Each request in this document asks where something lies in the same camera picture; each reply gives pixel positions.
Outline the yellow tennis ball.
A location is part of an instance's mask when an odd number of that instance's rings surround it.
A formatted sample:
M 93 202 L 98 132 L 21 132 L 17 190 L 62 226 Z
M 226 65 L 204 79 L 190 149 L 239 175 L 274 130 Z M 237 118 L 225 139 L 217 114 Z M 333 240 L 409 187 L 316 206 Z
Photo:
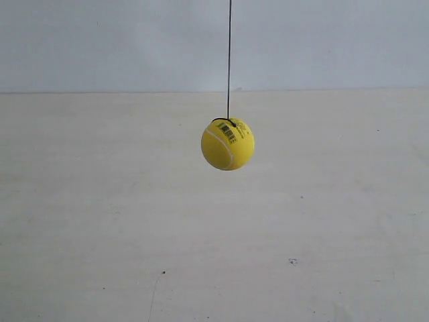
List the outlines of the yellow tennis ball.
M 255 151 L 251 128 L 236 117 L 212 120 L 202 133 L 204 159 L 218 170 L 237 170 L 246 165 Z

